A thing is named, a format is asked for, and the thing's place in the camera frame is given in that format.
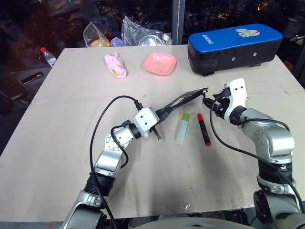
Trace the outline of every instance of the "plastic bag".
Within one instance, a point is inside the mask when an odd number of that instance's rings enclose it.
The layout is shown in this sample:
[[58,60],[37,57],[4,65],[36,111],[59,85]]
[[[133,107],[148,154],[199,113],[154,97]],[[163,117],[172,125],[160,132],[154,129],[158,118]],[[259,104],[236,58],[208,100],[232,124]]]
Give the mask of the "plastic bag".
[[123,46],[164,45],[163,32],[148,30],[126,16],[122,24],[122,40]]
[[87,25],[82,35],[86,47],[110,47],[109,40],[92,22]]

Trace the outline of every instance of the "pink dish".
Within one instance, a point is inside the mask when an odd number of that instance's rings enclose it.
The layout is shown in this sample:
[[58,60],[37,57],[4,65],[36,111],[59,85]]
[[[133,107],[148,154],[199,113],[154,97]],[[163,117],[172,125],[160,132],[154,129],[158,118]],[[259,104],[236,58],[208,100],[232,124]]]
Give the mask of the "pink dish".
[[176,65],[176,58],[165,53],[150,54],[144,61],[146,71],[155,75],[168,75]]

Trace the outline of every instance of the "beige tabletop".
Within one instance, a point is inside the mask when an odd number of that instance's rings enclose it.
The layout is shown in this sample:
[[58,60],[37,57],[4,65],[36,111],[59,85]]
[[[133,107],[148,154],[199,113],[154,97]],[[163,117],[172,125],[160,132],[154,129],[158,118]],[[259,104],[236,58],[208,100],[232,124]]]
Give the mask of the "beige tabletop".
[[[107,71],[103,56],[119,52],[125,79]],[[169,53],[177,65],[168,76],[146,72],[142,64],[153,52]],[[295,138],[294,173],[305,198],[305,93],[278,57],[260,67],[242,67],[201,77],[192,73],[187,47],[65,49],[36,94],[0,157],[0,221],[63,221],[90,172],[89,143],[108,102],[130,95],[159,109],[184,92],[243,77],[246,105],[286,122]],[[183,112],[190,114],[185,141],[175,141]],[[212,141],[206,147],[197,121],[203,114]],[[172,112],[154,135],[131,143],[130,162],[119,174],[109,205],[116,218],[213,211],[253,206],[257,161],[220,145],[212,135],[209,110],[201,98]],[[129,100],[110,107],[97,131],[94,159],[104,149],[110,128],[136,114]],[[214,116],[216,131],[229,144],[251,152],[243,133]]]

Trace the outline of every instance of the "black marker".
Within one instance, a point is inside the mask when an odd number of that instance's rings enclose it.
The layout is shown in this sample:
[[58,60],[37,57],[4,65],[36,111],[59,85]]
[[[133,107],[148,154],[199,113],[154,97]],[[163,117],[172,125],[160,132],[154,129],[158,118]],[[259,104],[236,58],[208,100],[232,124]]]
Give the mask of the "black marker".
[[199,113],[199,114],[197,115],[197,117],[198,117],[200,129],[201,129],[201,132],[202,132],[202,136],[203,136],[205,145],[206,145],[206,146],[210,146],[210,145],[211,145],[211,141],[210,141],[208,132],[207,132],[207,130],[206,130],[206,127],[205,127],[205,124],[204,124],[204,121],[203,121],[202,114]]

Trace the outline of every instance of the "red bottle cap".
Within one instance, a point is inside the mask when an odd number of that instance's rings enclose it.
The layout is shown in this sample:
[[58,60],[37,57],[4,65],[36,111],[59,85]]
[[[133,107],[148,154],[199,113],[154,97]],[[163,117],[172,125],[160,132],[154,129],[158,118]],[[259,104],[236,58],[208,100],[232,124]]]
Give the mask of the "red bottle cap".
[[40,49],[40,52],[46,52],[47,51],[47,49],[45,48],[45,47],[42,47],[41,49]]

